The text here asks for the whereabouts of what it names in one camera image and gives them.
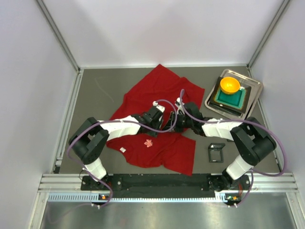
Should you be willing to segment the red garment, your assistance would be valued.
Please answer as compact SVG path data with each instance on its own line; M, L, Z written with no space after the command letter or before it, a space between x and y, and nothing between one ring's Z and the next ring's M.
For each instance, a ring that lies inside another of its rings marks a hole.
M201 106L204 89L193 84L185 77L179 77L162 65L155 67L124 95L122 105L111 119L125 118L141 114L151 108L153 101L166 99L174 103L184 89L183 101L194 102ZM146 147L144 142L151 139L153 146ZM195 141L180 133L160 133L157 137L147 134L127 135L107 142L107 147L122 153L126 161L134 166L150 168L164 166L166 169L185 175L192 175Z

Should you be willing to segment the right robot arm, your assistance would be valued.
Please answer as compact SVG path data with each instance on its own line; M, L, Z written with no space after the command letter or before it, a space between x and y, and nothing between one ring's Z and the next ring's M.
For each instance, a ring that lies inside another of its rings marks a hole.
M177 102L176 105L177 114L171 112L163 130L170 129L176 123L172 132L181 133L190 128L197 135L223 138L235 143L239 152L236 159L221 175L210 176L210 186L216 191L233 188L240 177L276 149L274 139L267 131L258 127L260 123L253 117L246 119L246 122L222 122L220 119L204 117L193 102L183 106Z

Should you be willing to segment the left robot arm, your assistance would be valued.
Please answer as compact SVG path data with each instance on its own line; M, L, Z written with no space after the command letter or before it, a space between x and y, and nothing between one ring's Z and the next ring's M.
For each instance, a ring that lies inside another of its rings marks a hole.
M123 119L97 121L90 117L80 126L69 140L69 149L81 160L84 170L98 182L107 175L100 155L106 143L126 135L148 133L157 136L163 123L165 107L156 105L143 114L129 115Z

